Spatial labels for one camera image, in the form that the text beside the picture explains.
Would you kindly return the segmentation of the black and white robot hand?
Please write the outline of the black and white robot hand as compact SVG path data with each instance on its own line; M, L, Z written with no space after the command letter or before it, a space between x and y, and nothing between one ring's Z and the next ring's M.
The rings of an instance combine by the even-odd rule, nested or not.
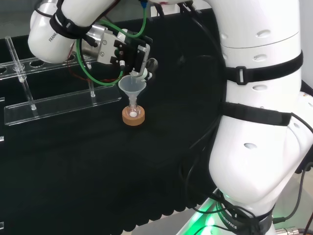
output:
M119 69L122 75L148 81L153 77L148 68L151 43L152 39L146 36L131 38L121 32L114 35L106 29L101 36L97 62Z

